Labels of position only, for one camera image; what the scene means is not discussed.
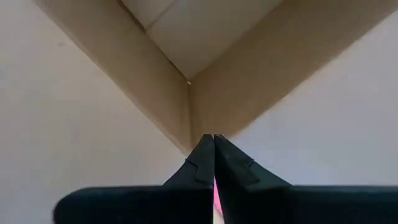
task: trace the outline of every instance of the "cardboard wall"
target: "cardboard wall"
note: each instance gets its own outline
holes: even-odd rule
[[[190,149],[187,81],[119,2],[35,1],[160,130]]]
[[[293,184],[398,184],[398,12],[232,137]]]
[[[0,223],[50,224],[73,190],[162,184],[183,164],[32,1],[0,1],[0,28]]]
[[[176,0],[147,34],[192,79],[281,1]]]
[[[176,0],[122,0],[145,29],[153,25],[175,1]]]
[[[194,142],[233,136],[397,9],[396,0],[286,0],[192,80]]]

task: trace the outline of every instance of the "black object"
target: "black object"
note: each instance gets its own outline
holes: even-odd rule
[[[55,224],[213,223],[213,178],[231,223],[398,223],[397,187],[293,186],[222,135],[206,134],[163,186],[78,190]]]

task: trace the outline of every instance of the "black plastic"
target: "black plastic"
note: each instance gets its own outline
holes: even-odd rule
[[[212,223],[214,176],[226,224],[398,223],[397,187],[293,186],[208,134],[163,186],[78,190],[57,204],[54,221]]]
[[[56,224],[213,223],[214,143],[204,135],[163,186],[78,190],[54,209]]]

